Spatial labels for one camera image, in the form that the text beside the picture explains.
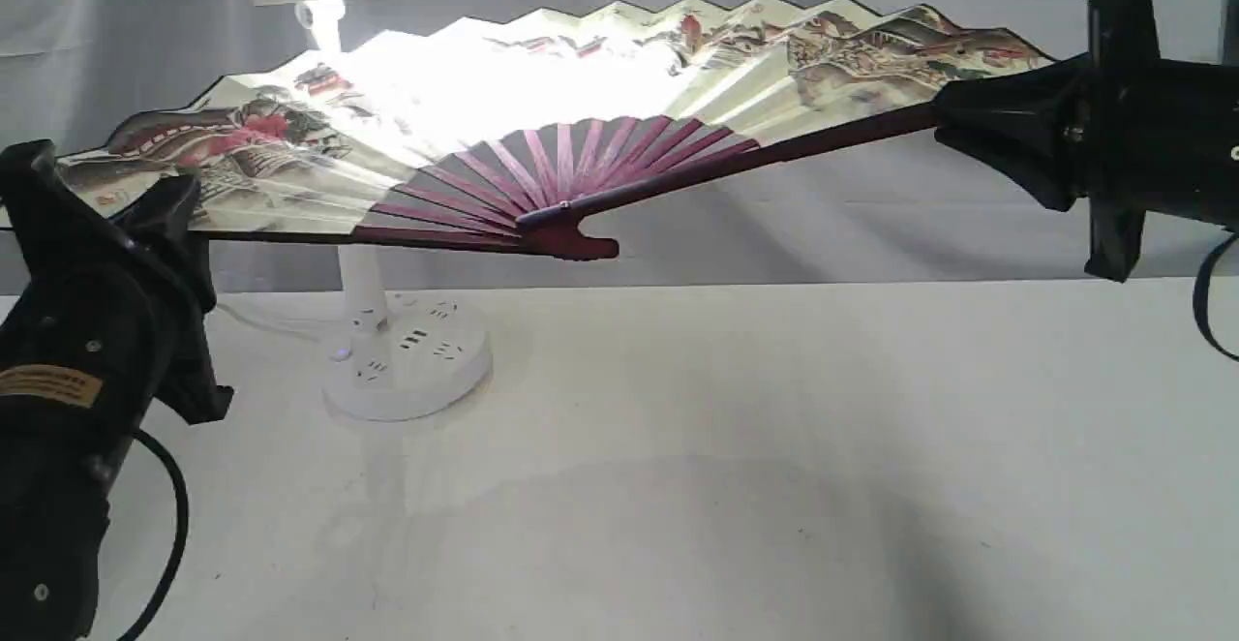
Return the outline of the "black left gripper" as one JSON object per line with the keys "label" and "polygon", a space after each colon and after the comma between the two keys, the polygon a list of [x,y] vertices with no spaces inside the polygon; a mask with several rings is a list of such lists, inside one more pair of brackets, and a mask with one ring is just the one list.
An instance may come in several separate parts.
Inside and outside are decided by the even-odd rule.
{"label": "black left gripper", "polygon": [[233,399],[204,336],[217,293],[209,243],[192,231],[202,174],[159,179],[110,222],[36,139],[4,148],[1,196],[31,276],[2,320],[2,637],[90,634],[112,486],[141,445],[167,474],[173,534],[121,632],[138,640],[169,598],[191,523],[185,474],[142,419],[161,403],[186,424],[216,423]]}

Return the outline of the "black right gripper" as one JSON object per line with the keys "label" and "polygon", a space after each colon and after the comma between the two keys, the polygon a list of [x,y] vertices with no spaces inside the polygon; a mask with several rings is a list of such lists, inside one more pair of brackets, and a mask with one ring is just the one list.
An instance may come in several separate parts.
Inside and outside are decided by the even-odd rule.
{"label": "black right gripper", "polygon": [[[934,136],[1047,210],[1067,212],[1087,196],[1085,270],[1125,281],[1147,213],[1237,227],[1238,76],[1233,66],[1165,60],[1152,0],[1084,1],[1087,55],[948,82],[932,102]],[[1087,183],[1066,129],[1052,125],[1075,99],[1080,74]],[[996,126],[1009,122],[1028,125]]]}

